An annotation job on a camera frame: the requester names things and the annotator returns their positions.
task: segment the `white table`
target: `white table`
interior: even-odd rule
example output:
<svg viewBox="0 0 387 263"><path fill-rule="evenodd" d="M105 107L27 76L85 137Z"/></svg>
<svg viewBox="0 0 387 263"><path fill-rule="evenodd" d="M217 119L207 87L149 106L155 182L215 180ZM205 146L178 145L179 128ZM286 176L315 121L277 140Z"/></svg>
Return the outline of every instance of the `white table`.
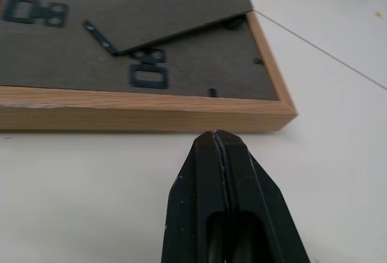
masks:
<svg viewBox="0 0 387 263"><path fill-rule="evenodd" d="M293 22L304 4L281 1L267 8ZM386 262L387 91L258 17L300 116L241 138L282 190L312 263ZM356 66L342 24L316 19L293 25L326 26ZM347 28L354 39L361 26ZM387 80L387 68L379 74ZM0 261L160 262L168 192L198 135L0 134Z"/></svg>

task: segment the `frame backing board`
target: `frame backing board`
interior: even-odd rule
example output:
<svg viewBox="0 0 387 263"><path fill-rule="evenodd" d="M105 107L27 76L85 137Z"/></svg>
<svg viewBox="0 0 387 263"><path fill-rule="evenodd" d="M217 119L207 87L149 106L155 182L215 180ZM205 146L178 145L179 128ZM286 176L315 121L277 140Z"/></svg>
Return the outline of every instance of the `frame backing board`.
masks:
<svg viewBox="0 0 387 263"><path fill-rule="evenodd" d="M167 55L159 66L167 68L169 88L131 86L129 67L138 62L111 56L82 26L86 15L121 1L42 0L69 5L64 28L46 27L40 19L1 20L0 85L204 97L215 88L223 98L277 100L265 66L253 63L261 54L246 23L234 31L214 25L158 44Z"/></svg>
<svg viewBox="0 0 387 263"><path fill-rule="evenodd" d="M88 20L127 53L252 10L250 0L121 0Z"/></svg>
<svg viewBox="0 0 387 263"><path fill-rule="evenodd" d="M117 3L119 0L99 0L99 3L84 0L82 3L91 10L98 10L99 4L107 2ZM70 14L82 18L82 6L70 6ZM253 13L248 13L247 22L235 31L214 25L158 44L157 48L167 52L167 63L159 64L170 72L171 87L167 90L130 87L128 68L137 62L127 56L111 57L85 32L79 20L69 17L67 22L66 28L73 27L82 36L79 37L81 47L86 47L82 55L74 50L80 47L66 39L63 33L66 28L44 27L40 22L34 25L0 22L0 43L7 38L4 33L11 30L14 38L19 36L23 40L21 36L26 34L39 50L45 48L55 56L48 54L51 70L48 71L45 62L35 59L23 48L25 44L22 42L8 40L5 50L1 45L2 59L13 56L11 61L2 62L2 65L13 65L13 71L19 73L19 78L12 77L13 74L4 73L13 71L3 71L3 66L0 69L0 84L4 85L0 86L1 129L203 131L223 128L229 131L275 131L296 116ZM50 47L38 42L40 38L52 37L53 34L57 38L50 42ZM246 47L242 51L241 43ZM18 50L8 49L15 44ZM58 48L64 48L60 56L56 51L50 51L57 44L60 45ZM195 47L204 49L200 52L200 59ZM20 61L18 57L21 55L28 62ZM256 57L261 57L265 66L254 64ZM34 75L25 68L44 71ZM227 74L219 75L219 70ZM21 73L27 78L21 79ZM220 98L209 98L208 88L217 89Z"/></svg>

